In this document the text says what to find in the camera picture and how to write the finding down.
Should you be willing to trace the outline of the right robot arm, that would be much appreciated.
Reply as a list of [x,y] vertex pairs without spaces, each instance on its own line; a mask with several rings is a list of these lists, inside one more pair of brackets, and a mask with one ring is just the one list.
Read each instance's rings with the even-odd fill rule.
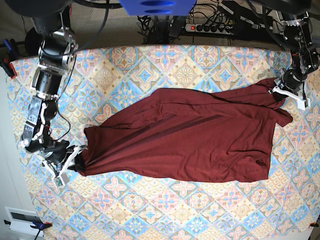
[[51,137],[51,120],[59,114],[59,97],[66,89],[76,61],[75,33],[71,28],[71,7],[46,17],[34,17],[35,31],[42,37],[38,51],[38,68],[31,83],[35,91],[28,106],[21,145],[29,153],[44,158],[43,165],[56,177],[65,170],[81,172],[83,146],[71,146],[62,137]]

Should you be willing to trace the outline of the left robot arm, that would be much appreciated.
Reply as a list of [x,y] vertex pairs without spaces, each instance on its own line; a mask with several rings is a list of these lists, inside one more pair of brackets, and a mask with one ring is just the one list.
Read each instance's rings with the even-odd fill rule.
[[300,15],[278,12],[284,24],[284,41],[290,49],[292,64],[282,76],[282,89],[297,93],[308,75],[319,68],[319,54],[313,44],[308,12]]

